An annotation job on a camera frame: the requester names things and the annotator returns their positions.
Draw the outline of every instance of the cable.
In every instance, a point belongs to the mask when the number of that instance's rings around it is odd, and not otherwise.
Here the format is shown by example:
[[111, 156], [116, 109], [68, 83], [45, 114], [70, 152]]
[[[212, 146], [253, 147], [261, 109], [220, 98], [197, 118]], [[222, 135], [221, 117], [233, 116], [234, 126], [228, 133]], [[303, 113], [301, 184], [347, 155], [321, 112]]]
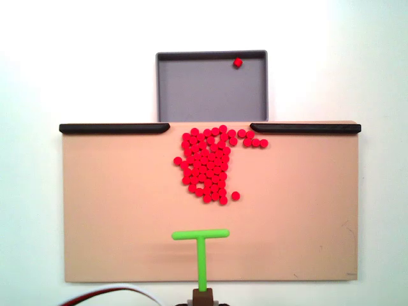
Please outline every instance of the cable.
[[88, 300], [89, 298], [92, 298], [93, 296], [102, 295], [103, 293], [108, 293], [108, 292], [118, 291], [118, 290], [130, 290], [130, 291], [140, 293], [144, 296], [147, 296], [151, 300], [155, 301], [159, 306], [164, 306], [162, 302], [160, 302], [156, 297], [152, 296], [150, 293], [144, 291], [138, 286], [129, 285], [129, 284], [111, 284], [111, 285], [100, 286], [99, 288], [95, 290], [88, 291], [74, 298], [70, 298], [68, 301], [60, 304], [59, 306], [74, 306], [74, 305], [79, 304], [80, 302], [83, 302], [85, 300]]

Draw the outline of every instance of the green handle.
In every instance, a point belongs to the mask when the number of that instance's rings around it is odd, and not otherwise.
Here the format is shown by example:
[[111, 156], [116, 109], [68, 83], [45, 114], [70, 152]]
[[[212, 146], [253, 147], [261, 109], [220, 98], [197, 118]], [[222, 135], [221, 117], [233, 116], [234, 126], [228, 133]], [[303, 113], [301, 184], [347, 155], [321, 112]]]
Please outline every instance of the green handle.
[[230, 235], [228, 229], [208, 229], [204, 231], [175, 231], [174, 240], [197, 240], [198, 291], [207, 291], [207, 265], [205, 259], [205, 239], [225, 238]]

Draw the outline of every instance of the white backdrop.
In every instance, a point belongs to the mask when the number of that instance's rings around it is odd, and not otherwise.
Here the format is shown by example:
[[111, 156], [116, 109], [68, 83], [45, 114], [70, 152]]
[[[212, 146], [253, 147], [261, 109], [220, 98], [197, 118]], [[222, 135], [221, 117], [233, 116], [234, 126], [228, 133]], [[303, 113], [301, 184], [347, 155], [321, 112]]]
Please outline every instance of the white backdrop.
[[[210, 284], [245, 305], [408, 305], [408, 1], [0, 1], [0, 304], [63, 270], [60, 123], [154, 122], [156, 52], [266, 49], [270, 120], [355, 120], [359, 279]], [[139, 284], [168, 305], [193, 283]], [[153, 305], [116, 292], [84, 305]]]

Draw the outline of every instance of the gray tray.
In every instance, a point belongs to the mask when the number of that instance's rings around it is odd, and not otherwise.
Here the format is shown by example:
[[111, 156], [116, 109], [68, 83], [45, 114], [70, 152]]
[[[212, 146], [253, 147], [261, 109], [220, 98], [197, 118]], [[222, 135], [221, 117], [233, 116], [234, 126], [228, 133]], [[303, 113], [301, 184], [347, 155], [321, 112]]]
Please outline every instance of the gray tray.
[[156, 64], [159, 122], [268, 120], [266, 51], [157, 53]]

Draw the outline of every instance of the tan board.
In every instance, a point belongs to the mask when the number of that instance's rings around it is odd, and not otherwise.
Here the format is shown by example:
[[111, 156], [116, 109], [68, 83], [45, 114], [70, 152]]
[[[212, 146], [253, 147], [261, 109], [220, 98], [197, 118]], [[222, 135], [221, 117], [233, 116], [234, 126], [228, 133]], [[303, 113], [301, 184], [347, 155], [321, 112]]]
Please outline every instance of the tan board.
[[63, 135], [66, 281], [196, 281], [195, 242], [171, 234], [216, 228], [231, 235], [207, 240], [209, 281], [357, 278], [358, 136], [256, 133], [270, 145], [232, 150], [222, 207], [188, 193], [173, 164], [184, 132], [214, 126]]

